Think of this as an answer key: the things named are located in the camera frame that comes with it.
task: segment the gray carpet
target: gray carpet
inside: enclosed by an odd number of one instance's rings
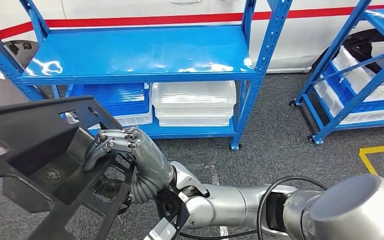
[[[359,148],[384,145],[384,127],[336,132],[322,145],[309,144],[310,134],[296,108],[288,106],[300,90],[307,74],[272,74],[267,76],[248,127],[243,136],[243,149],[232,151],[227,138],[156,140],[161,151],[172,161],[188,167],[203,183],[248,187],[271,183],[286,175],[315,178],[328,186],[353,175],[368,171],[359,158]],[[8,103],[23,100],[17,90],[2,96]],[[372,154],[373,165],[384,176],[384,153]],[[292,182],[297,188],[316,189],[302,182]],[[29,215],[16,205],[0,198],[0,239],[19,239],[43,218]],[[158,222],[153,203],[132,206],[117,218],[108,234],[111,240],[139,240]],[[80,210],[67,226],[82,240],[91,239],[99,217],[87,209]],[[244,231],[228,228],[228,233]],[[218,227],[187,231],[200,236],[219,236]],[[256,235],[236,239],[257,239]]]

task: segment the white floor line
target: white floor line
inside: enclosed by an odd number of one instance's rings
[[[219,174],[217,173],[217,170],[214,167],[214,165],[208,165],[205,168],[211,170],[211,183],[213,185],[220,185]],[[229,235],[228,227],[220,226],[220,236],[227,236],[227,235]]]

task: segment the caster wheel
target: caster wheel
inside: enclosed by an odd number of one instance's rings
[[[315,144],[315,143],[316,143],[316,142],[314,141],[313,136],[311,136],[311,135],[307,137],[307,140],[308,140],[308,142],[311,143],[311,144]]]
[[[230,146],[230,149],[231,149],[231,150],[234,150],[234,151],[241,150],[241,149],[242,149],[242,144],[239,143],[239,145],[238,145],[237,147],[232,147],[232,146]]]
[[[289,102],[289,106],[295,108],[297,106],[297,103],[295,102],[295,100],[292,100]]]

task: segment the white plastic bin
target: white plastic bin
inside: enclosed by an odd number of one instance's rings
[[[376,54],[373,55],[377,56],[382,52],[376,52]],[[332,60],[332,62],[339,71],[359,63],[344,46],[340,47],[338,55]],[[344,73],[344,76],[348,80],[354,92],[358,94],[372,80],[372,78],[375,76],[375,73],[365,67],[359,67]],[[380,100],[384,100],[384,82],[377,89],[375,89],[364,100],[364,102]]]
[[[234,81],[154,83],[151,98],[158,119],[230,119],[236,87]]]
[[[223,127],[229,126],[230,118],[159,118],[161,127]]]
[[[323,99],[333,117],[344,108],[335,91],[325,80],[314,85],[314,89]],[[384,110],[350,113],[339,124],[347,125],[380,120],[384,120]]]
[[[136,126],[143,124],[151,124],[153,122],[153,110],[151,105],[151,99],[149,99],[149,112],[132,115],[114,116],[114,118],[123,126]],[[99,124],[89,127],[89,129],[99,129]]]

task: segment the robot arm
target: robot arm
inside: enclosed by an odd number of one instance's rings
[[[283,240],[384,240],[384,178],[351,177],[326,192],[278,185],[263,205],[268,184],[233,187],[202,184],[178,162],[168,162],[140,129],[103,130],[85,156],[84,170],[111,151],[133,154],[137,181],[132,202],[154,199],[161,221],[146,240],[171,240],[182,227],[243,226]]]

